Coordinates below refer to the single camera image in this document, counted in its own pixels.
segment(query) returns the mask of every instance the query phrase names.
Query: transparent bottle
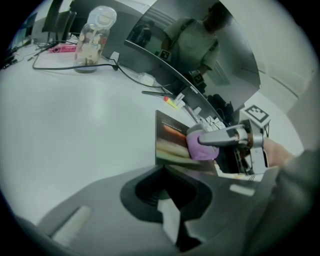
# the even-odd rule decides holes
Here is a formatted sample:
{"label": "transparent bottle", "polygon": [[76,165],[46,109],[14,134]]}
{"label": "transparent bottle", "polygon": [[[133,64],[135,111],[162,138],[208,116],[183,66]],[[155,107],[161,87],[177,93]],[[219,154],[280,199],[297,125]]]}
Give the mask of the transparent bottle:
{"label": "transparent bottle", "polygon": [[[90,12],[87,24],[82,28],[76,45],[73,66],[98,64],[110,28],[116,20],[116,11],[107,6],[98,6]],[[97,67],[79,67],[74,70],[79,73],[92,73],[97,70]]]}

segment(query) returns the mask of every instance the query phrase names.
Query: white table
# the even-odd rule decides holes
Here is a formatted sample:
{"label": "white table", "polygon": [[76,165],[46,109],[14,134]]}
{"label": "white table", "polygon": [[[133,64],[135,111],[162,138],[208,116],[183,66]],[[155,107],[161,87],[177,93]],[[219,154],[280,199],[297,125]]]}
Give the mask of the white table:
{"label": "white table", "polygon": [[[29,57],[0,72],[0,186],[14,213],[34,224],[94,181],[154,165],[156,110],[195,123],[111,67],[91,74],[36,71]],[[72,64],[73,53],[44,53],[36,66]],[[246,104],[271,116],[271,139],[294,155],[303,151],[288,117],[270,100],[257,92]]]}

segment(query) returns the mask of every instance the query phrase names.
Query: monitor logo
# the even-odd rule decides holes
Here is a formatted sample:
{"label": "monitor logo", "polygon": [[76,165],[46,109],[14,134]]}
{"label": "monitor logo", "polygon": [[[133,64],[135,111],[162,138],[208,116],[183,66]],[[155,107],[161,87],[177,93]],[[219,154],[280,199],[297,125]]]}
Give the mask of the monitor logo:
{"label": "monitor logo", "polygon": [[190,86],[191,90],[194,91],[196,94],[198,94],[198,91],[196,88],[194,88],[192,85]]}

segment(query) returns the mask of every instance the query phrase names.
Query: sleeve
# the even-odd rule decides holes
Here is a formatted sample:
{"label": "sleeve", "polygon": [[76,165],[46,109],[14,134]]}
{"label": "sleeve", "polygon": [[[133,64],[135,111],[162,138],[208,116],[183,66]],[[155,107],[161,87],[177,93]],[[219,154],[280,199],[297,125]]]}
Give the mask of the sleeve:
{"label": "sleeve", "polygon": [[189,20],[189,18],[180,18],[175,23],[164,29],[164,33],[168,38],[173,40],[175,36],[179,33],[180,28]]}
{"label": "sleeve", "polygon": [[213,51],[208,51],[202,61],[201,61],[201,64],[204,64],[208,67],[209,70],[213,70],[214,69],[214,66],[217,62],[217,58],[218,58],[218,55],[219,55],[219,52],[220,52],[220,46],[217,45],[216,48],[213,50]]}

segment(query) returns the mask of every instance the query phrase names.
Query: computer monitor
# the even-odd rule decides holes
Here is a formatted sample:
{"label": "computer monitor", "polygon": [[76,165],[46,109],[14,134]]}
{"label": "computer monitor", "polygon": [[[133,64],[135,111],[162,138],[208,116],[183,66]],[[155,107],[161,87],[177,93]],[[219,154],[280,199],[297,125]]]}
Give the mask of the computer monitor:
{"label": "computer monitor", "polygon": [[[201,105],[199,102],[212,106],[226,123],[234,121],[234,112],[260,88],[257,63],[246,36],[218,0],[158,0],[134,26],[125,44],[152,56],[169,71],[158,68],[151,72],[161,84],[179,78],[167,87],[169,91],[188,94],[191,107]],[[196,70],[203,78],[199,86],[186,80]]]}

